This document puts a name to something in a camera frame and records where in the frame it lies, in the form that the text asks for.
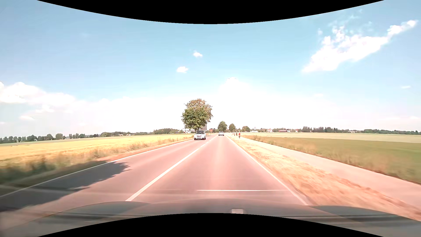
white lane marking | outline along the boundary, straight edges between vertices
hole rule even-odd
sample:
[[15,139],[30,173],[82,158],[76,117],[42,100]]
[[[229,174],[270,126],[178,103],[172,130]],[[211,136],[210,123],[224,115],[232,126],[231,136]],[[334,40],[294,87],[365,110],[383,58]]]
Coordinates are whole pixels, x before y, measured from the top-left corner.
[[139,196],[139,194],[141,194],[143,191],[145,191],[148,187],[150,187],[152,184],[154,184],[156,181],[158,181],[160,178],[162,178],[166,173],[170,172],[170,170],[174,169],[174,167],[176,167],[177,165],[179,165],[181,162],[183,162],[185,159],[187,159],[189,156],[191,156],[197,150],[199,150],[199,148],[197,148],[196,150],[194,150],[192,153],[188,154],[186,157],[184,157],[183,159],[181,159],[181,161],[177,162],[175,165],[171,166],[168,170],[164,171],[164,173],[160,174],[154,180],[150,181],[147,185],[145,185],[143,188],[141,188],[139,191],[137,191],[131,197],[127,198],[126,201],[132,201],[133,199],[135,199],[137,196]]
[[237,189],[220,189],[220,190],[210,190],[210,189],[201,189],[201,190],[196,190],[196,191],[286,191],[286,190],[282,190],[282,189],[262,189],[262,190],[237,190]]
[[266,172],[268,172],[273,178],[275,178],[279,183],[281,183],[286,189],[288,189],[291,193],[292,193],[292,195],[294,195],[296,198],[298,198],[298,200],[300,200],[304,205],[307,205],[308,206],[308,204],[302,199],[302,198],[300,198],[300,196],[298,196],[295,192],[293,192],[289,187],[287,187],[284,183],[282,183],[282,181],[281,180],[279,180],[275,175],[273,175],[271,172],[269,172],[267,169],[266,169],[266,167],[264,167],[262,164],[260,164],[256,159],[254,159],[254,157],[252,157],[249,153],[247,153],[243,148],[241,148],[237,143],[235,143],[233,140],[231,140],[235,145],[237,145],[238,146],[238,148],[240,148],[242,151],[244,151],[244,153],[248,156],[248,157],[250,157],[252,160],[254,160],[254,161],[256,161],[256,163],[258,164],[258,165],[260,165],[260,167],[262,167]]
[[44,182],[41,182],[41,183],[34,184],[34,185],[29,186],[29,187],[26,187],[26,188],[21,188],[21,189],[15,190],[13,192],[0,195],[0,198],[1,197],[5,197],[5,196],[10,195],[10,194],[14,194],[16,192],[19,192],[19,191],[22,191],[22,190],[25,190],[25,189],[29,189],[29,188],[32,188],[32,187],[41,185],[41,184],[46,183],[46,182],[50,182],[50,181],[53,181],[53,180],[56,180],[56,179],[59,179],[59,178],[63,178],[63,177],[69,176],[69,175],[73,175],[73,174],[76,174],[76,173],[79,173],[79,172],[88,170],[88,169],[92,169],[92,168],[95,168],[95,167],[98,167],[98,166],[101,166],[101,165],[104,165],[104,164],[108,164],[108,163],[111,163],[111,162],[116,162],[116,161],[119,161],[119,160],[122,160],[122,159],[126,159],[126,158],[129,158],[129,157],[132,157],[132,156],[142,155],[142,154],[148,153],[150,151],[156,151],[156,150],[161,149],[161,148],[166,148],[166,147],[169,147],[169,146],[172,146],[172,145],[177,145],[177,144],[184,143],[184,142],[179,142],[179,143],[171,144],[171,145],[168,145],[168,146],[163,146],[163,147],[160,147],[160,148],[157,148],[157,149],[152,149],[152,150],[145,151],[145,152],[142,152],[142,153],[139,153],[139,154],[134,154],[134,155],[131,155],[131,156],[126,156],[126,157],[123,157],[123,158],[120,158],[120,159],[116,159],[116,160],[109,161],[109,162],[106,162],[106,163],[103,163],[103,164],[92,166],[92,167],[86,168],[84,170],[79,170],[79,171],[76,171],[76,172],[73,172],[73,173],[70,173],[70,174],[67,174],[67,175],[63,175],[63,176],[56,177],[56,178],[53,178],[53,179],[50,179],[50,180],[47,180],[47,181],[44,181]]

grass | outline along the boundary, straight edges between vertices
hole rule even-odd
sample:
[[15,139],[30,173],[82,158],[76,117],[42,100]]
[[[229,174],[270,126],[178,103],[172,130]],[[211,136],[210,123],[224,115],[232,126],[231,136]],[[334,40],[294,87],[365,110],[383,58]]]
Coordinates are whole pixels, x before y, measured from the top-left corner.
[[244,137],[421,184],[421,143],[259,135]]
[[421,143],[421,135],[328,133],[328,132],[259,132],[259,133],[246,133],[245,132],[242,134],[244,134],[245,136],[258,135],[261,137],[327,138],[327,139],[344,139],[344,140]]
[[360,207],[421,221],[419,208],[289,157],[282,153],[283,148],[279,146],[228,137],[271,170],[275,176],[304,194],[310,205]]
[[22,143],[0,147],[0,183],[95,162],[122,154],[191,139],[191,134],[148,135],[120,139],[67,140],[55,143]]

car hood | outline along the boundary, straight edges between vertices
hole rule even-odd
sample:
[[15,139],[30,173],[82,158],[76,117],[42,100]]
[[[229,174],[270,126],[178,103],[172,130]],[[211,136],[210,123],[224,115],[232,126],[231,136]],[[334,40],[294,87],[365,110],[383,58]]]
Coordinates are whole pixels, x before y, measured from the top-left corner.
[[6,237],[51,234],[92,224],[154,215],[242,213],[293,218],[380,236],[417,236],[421,222],[389,213],[344,206],[302,206],[251,199],[189,199],[171,202],[106,202],[46,216],[3,232]]

white car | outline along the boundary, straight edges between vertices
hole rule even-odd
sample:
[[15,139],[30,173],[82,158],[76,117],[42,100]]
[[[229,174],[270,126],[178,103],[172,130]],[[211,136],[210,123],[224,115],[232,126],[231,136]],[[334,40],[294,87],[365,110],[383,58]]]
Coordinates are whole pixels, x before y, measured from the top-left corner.
[[206,133],[205,131],[197,131],[194,134],[195,140],[206,140]]

road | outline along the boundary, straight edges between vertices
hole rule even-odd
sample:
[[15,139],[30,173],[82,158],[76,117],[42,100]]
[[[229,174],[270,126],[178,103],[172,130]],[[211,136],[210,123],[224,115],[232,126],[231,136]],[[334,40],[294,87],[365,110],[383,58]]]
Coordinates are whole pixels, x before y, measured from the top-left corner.
[[1,196],[0,223],[5,229],[49,213],[101,202],[195,198],[309,204],[231,139],[212,135],[206,140],[151,150]]

